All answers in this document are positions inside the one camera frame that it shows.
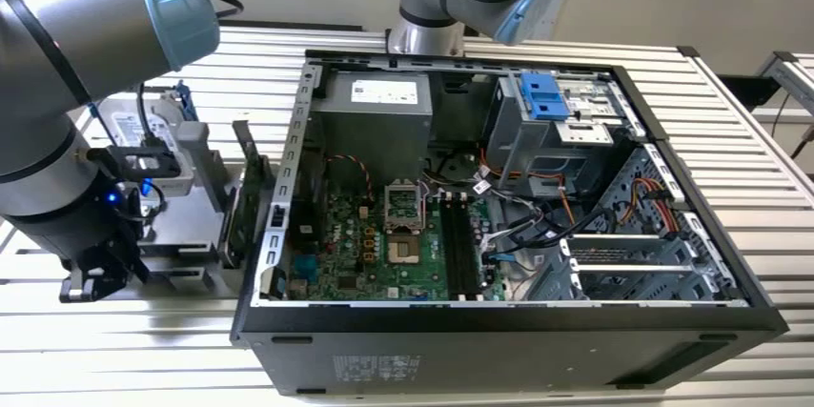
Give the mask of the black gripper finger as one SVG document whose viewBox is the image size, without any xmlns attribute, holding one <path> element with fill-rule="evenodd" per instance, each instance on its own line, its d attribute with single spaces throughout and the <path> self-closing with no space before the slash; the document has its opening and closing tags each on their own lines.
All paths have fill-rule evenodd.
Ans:
<svg viewBox="0 0 814 407">
<path fill-rule="evenodd" d="M 126 269 L 147 284 L 150 269 L 142 260 L 138 238 L 131 229 L 118 229 L 118 254 Z"/>
<path fill-rule="evenodd" d="M 98 301 L 126 286 L 127 269 L 114 259 L 63 259 L 62 265 L 68 271 L 59 293 L 62 303 Z"/>
</svg>

